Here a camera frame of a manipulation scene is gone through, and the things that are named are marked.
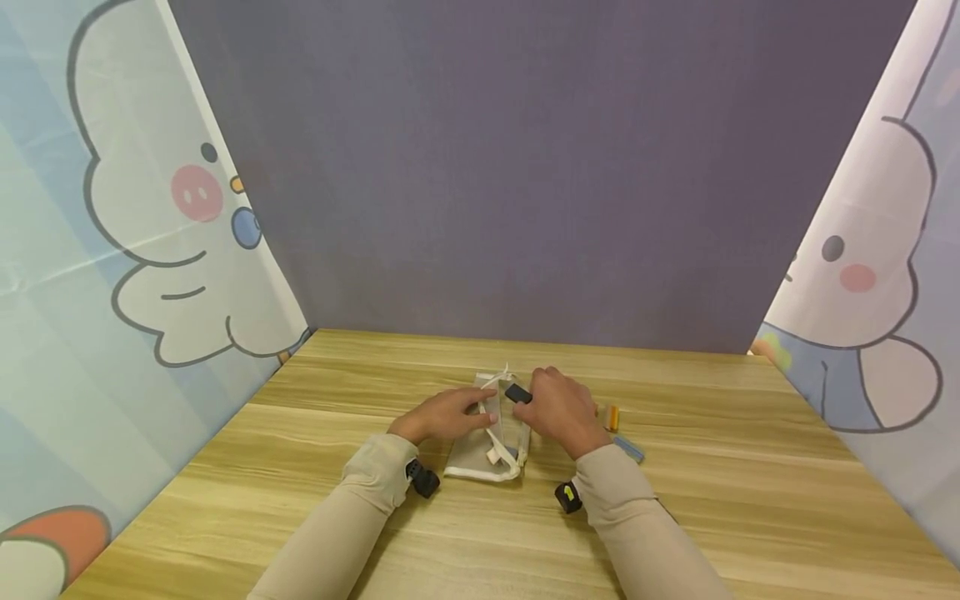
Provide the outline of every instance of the hand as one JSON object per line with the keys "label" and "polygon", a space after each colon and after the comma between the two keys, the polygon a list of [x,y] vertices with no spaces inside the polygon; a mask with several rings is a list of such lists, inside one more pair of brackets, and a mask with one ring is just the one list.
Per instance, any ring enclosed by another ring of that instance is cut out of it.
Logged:
{"label": "hand", "polygon": [[480,400],[496,396],[496,390],[461,388],[447,390],[423,401],[406,415],[397,417],[387,433],[420,445],[427,438],[456,440],[476,429],[496,423],[496,414],[468,415],[467,410]]}
{"label": "hand", "polygon": [[530,394],[530,403],[514,405],[514,416],[559,442],[573,460],[611,443],[596,420],[597,405],[587,386],[547,367],[534,370]]}

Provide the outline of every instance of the pink cheek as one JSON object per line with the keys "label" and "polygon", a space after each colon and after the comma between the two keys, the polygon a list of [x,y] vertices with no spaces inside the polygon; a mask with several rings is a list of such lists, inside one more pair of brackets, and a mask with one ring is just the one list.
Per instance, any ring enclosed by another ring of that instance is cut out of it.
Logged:
{"label": "pink cheek", "polygon": [[840,272],[840,285],[855,294],[869,292],[876,285],[876,273],[867,265],[850,265]]}
{"label": "pink cheek", "polygon": [[195,164],[177,169],[170,181],[170,193],[177,209],[193,221],[213,221],[224,209],[220,183],[209,171]]}

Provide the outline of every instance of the long sleeve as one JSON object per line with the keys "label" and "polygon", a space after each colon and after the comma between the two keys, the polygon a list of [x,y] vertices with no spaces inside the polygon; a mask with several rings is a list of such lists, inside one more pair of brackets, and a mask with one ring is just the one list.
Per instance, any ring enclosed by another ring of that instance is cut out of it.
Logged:
{"label": "long sleeve", "polygon": [[661,506],[636,462],[615,445],[577,461],[588,522],[630,600],[732,598],[700,549]]}
{"label": "long sleeve", "polygon": [[280,549],[248,600],[347,598],[394,509],[403,503],[407,463],[417,447],[403,438],[371,437],[344,467],[344,477]]}

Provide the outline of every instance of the wrist tracker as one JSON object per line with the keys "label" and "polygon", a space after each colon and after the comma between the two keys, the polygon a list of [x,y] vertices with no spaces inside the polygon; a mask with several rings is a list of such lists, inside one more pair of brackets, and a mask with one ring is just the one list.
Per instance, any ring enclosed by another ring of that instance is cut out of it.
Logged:
{"label": "wrist tracker", "polygon": [[424,498],[429,498],[440,486],[440,477],[416,458],[407,463],[407,479],[414,485],[414,490]]}

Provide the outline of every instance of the cartoon curtain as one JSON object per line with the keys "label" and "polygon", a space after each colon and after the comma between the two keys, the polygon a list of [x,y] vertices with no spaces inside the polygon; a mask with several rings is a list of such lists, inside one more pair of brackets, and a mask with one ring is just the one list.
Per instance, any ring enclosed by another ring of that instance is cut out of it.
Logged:
{"label": "cartoon curtain", "polygon": [[0,3],[0,596],[56,597],[305,338],[163,0]]}
{"label": "cartoon curtain", "polygon": [[920,0],[754,350],[960,564],[960,18]]}

